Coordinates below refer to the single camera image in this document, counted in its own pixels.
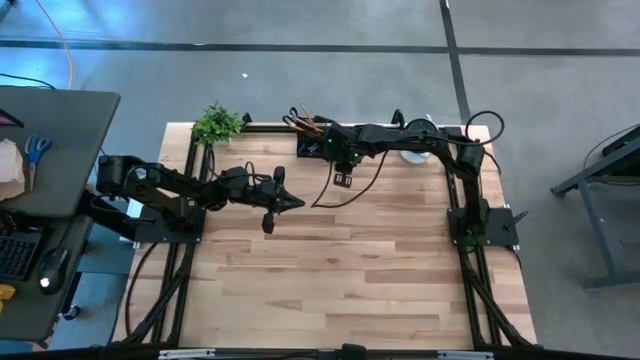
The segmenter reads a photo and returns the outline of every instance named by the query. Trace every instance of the yellow object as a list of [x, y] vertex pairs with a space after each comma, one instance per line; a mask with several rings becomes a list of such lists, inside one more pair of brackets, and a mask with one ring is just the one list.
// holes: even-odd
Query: yellow object
[[[16, 293], [16, 288], [11, 285], [0, 284], [0, 300], [10, 300], [13, 294]], [[2, 313], [2, 301], [0, 301], [0, 313]]]

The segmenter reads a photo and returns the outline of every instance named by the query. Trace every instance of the computer mouse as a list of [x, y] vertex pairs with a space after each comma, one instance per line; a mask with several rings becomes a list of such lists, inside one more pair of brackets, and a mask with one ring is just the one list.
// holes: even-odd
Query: computer mouse
[[40, 292], [53, 295], [60, 291], [64, 284], [68, 255], [69, 251], [60, 248], [51, 249], [44, 254], [38, 269]]

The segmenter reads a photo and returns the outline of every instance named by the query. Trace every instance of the desk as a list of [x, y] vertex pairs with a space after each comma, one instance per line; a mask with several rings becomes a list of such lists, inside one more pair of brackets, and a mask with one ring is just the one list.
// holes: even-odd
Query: desk
[[[87, 216], [73, 216], [119, 101], [115, 93], [0, 87], [0, 108], [25, 123], [24, 129], [0, 127], [0, 140], [14, 141], [21, 151], [32, 133], [53, 141], [38, 165], [34, 191], [0, 203], [0, 208], [37, 216], [51, 231], [42, 239], [45, 244], [27, 281], [0, 280], [16, 288], [0, 315], [2, 339], [46, 338], [64, 300], [75, 292], [74, 275], [92, 223]], [[62, 245], [69, 251], [65, 284], [56, 294], [42, 295], [38, 265], [67, 227]]]
[[[165, 166], [183, 170], [191, 126], [167, 125], [160, 152]], [[471, 134], [488, 138], [486, 127], [473, 127]], [[261, 230], [261, 209], [230, 204], [207, 214], [181, 347], [471, 347], [460, 263], [447, 230], [444, 167], [435, 157], [416, 167], [389, 153], [376, 184], [360, 199], [340, 209], [312, 209], [308, 205], [324, 185], [328, 163], [297, 159], [294, 135], [242, 134], [215, 152], [217, 171], [246, 161], [259, 173], [285, 166], [285, 187], [307, 206], [276, 217], [271, 235]], [[380, 156], [365, 159], [355, 169], [353, 189], [370, 181], [379, 161]], [[491, 161], [484, 162], [482, 183], [489, 203], [502, 205]], [[358, 190], [330, 186], [324, 202], [344, 201]], [[159, 294], [167, 251], [168, 245], [156, 247], [135, 284], [133, 326]], [[143, 252], [137, 252], [131, 272]], [[522, 335], [535, 341], [516, 259], [501, 248], [486, 248], [486, 256], [496, 301]], [[484, 307], [478, 309], [488, 338]], [[173, 314], [172, 304], [167, 314]], [[123, 317], [121, 309], [114, 341], [124, 337]], [[168, 315], [165, 329], [170, 321]]]

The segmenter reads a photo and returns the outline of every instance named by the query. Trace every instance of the keyboard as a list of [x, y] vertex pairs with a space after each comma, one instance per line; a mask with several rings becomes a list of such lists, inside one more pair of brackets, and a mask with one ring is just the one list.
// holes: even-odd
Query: keyboard
[[42, 232], [0, 235], [0, 280], [29, 278], [43, 242]]

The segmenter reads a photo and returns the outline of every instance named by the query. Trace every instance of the butcher block table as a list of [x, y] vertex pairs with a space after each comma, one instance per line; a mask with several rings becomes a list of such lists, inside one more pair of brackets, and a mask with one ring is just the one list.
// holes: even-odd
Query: butcher block table
[[[167, 124], [160, 162], [168, 168], [184, 170], [192, 125]], [[485, 126], [471, 127], [470, 134], [489, 138]], [[298, 159], [295, 147], [295, 135], [282, 133], [241, 134], [230, 145], [215, 147], [217, 172], [247, 161], [264, 174], [284, 166], [285, 188], [307, 205], [276, 216], [273, 234], [262, 232], [261, 208], [229, 204], [207, 213], [191, 271], [180, 346], [339, 348], [355, 343], [371, 349], [471, 348], [460, 262], [447, 229], [449, 198], [440, 161], [432, 156], [416, 166], [402, 160], [399, 152], [390, 152], [365, 195], [339, 209], [312, 209], [309, 205], [324, 186], [329, 164]], [[490, 145], [487, 151], [492, 152]], [[194, 174], [199, 172], [198, 158]], [[380, 158], [366, 158], [354, 169], [351, 189], [330, 184], [321, 203], [343, 202], [358, 193], [373, 177]], [[488, 158], [482, 185], [491, 206], [503, 206], [497, 169]], [[131, 274], [148, 246], [137, 251]], [[159, 244], [143, 265], [131, 297], [132, 328], [158, 297], [168, 248]], [[535, 342], [514, 254], [487, 247], [486, 257], [497, 303], [521, 334]], [[170, 303], [165, 335], [173, 311]], [[478, 311], [484, 338], [489, 339], [484, 306]], [[124, 337], [122, 308], [113, 341]]]

